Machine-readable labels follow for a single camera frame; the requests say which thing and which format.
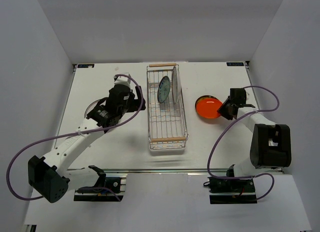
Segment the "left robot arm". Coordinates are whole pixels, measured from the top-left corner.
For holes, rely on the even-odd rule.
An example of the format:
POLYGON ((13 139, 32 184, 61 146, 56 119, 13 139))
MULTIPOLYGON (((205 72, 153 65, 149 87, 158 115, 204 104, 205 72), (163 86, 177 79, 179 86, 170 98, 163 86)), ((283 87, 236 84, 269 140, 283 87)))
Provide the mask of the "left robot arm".
POLYGON ((65 136, 60 145, 42 157, 33 156, 28 161, 29 184, 50 203, 60 200, 69 190, 112 193, 106 187, 102 169, 91 165, 71 171, 69 167, 95 140, 118 127, 126 113, 137 114, 145 108, 140 86, 132 90, 128 82, 115 83, 109 96, 97 102, 75 133, 65 136))

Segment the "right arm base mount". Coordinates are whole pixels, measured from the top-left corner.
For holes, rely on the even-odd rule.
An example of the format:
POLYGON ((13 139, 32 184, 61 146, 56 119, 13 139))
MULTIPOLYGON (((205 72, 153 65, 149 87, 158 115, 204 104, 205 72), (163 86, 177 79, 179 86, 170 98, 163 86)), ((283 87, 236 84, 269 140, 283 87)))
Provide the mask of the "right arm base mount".
POLYGON ((203 183, 209 189, 211 205, 256 204, 256 190, 252 179, 222 180, 208 177, 203 183))

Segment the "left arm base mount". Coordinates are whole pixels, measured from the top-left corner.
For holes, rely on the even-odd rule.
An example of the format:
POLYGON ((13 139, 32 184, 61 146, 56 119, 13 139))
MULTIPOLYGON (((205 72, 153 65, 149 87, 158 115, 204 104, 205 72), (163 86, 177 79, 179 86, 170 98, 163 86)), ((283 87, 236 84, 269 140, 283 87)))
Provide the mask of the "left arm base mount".
POLYGON ((75 191, 75 202, 120 202, 126 191, 127 176, 125 174, 106 174, 104 180, 99 179, 90 190, 75 191))

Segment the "wire dish rack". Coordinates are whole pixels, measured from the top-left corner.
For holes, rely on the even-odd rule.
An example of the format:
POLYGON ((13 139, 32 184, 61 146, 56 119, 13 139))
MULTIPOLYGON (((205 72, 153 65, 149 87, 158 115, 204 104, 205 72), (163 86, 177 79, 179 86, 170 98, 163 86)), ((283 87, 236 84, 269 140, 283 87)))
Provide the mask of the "wire dish rack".
POLYGON ((172 97, 172 70, 176 65, 160 63, 150 64, 146 68, 148 141, 151 151, 182 151, 189 138, 182 85, 177 104, 174 104, 172 97), (170 93, 164 103, 158 103, 158 87, 164 76, 170 79, 170 93))

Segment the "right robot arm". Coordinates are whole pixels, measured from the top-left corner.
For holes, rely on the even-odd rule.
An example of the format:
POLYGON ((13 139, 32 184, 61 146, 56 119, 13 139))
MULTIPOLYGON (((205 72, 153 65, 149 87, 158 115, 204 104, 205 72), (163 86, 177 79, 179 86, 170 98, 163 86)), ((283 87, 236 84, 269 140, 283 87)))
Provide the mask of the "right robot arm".
POLYGON ((226 187, 236 192, 244 185, 242 177, 252 178, 267 170, 291 165, 291 131, 288 125, 267 119, 248 104, 245 88, 231 88, 229 94, 218 113, 234 123, 243 123, 252 132, 249 156, 231 165, 226 173, 226 187))

